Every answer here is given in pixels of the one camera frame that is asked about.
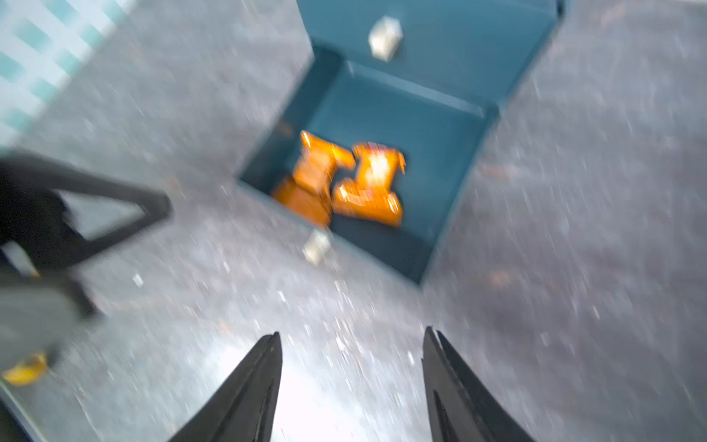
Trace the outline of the dark teal drawer cabinet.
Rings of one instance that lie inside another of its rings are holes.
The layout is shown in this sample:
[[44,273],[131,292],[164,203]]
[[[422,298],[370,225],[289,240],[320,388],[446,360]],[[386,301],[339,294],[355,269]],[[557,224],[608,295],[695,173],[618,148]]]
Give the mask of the dark teal drawer cabinet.
[[[502,104],[560,21],[560,1],[300,1],[311,42],[346,59],[450,95]],[[368,36],[384,17],[402,40],[388,62]]]

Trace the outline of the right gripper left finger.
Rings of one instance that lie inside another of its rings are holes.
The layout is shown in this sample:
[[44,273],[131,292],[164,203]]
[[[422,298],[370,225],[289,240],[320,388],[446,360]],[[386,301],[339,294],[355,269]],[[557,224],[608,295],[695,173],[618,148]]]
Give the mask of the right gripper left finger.
[[171,442],[269,441],[282,377],[279,333],[267,334]]

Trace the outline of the teal bottom drawer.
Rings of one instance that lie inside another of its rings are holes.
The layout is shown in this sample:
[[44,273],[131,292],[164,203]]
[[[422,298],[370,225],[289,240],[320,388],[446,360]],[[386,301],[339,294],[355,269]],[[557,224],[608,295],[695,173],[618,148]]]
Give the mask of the teal bottom drawer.
[[316,46],[238,179],[273,199],[308,145],[340,147],[353,167],[337,166],[325,178],[334,205],[329,231],[421,285],[498,114],[491,102],[423,88]]

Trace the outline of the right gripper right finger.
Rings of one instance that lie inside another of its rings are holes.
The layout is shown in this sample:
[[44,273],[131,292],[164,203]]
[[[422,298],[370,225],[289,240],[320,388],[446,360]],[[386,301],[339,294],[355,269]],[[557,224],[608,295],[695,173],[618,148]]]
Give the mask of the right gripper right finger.
[[534,441],[431,326],[423,337],[423,380],[432,440]]

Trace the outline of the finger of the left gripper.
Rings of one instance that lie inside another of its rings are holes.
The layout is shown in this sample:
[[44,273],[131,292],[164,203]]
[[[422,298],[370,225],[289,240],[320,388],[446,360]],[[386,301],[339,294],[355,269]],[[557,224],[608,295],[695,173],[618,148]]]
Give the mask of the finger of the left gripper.
[[64,271],[167,219],[169,197],[28,151],[1,154],[1,247]]
[[1,368],[44,353],[99,316],[83,285],[68,274],[1,274]]

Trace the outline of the orange cookie packet top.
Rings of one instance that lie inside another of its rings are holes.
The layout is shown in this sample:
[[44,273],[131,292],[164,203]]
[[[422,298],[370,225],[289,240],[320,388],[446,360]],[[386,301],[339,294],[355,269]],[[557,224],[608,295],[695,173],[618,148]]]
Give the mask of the orange cookie packet top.
[[353,146],[358,160],[355,178],[345,178],[333,188],[333,212],[399,228],[403,208],[392,191],[397,171],[405,173],[405,157],[398,149],[376,143]]

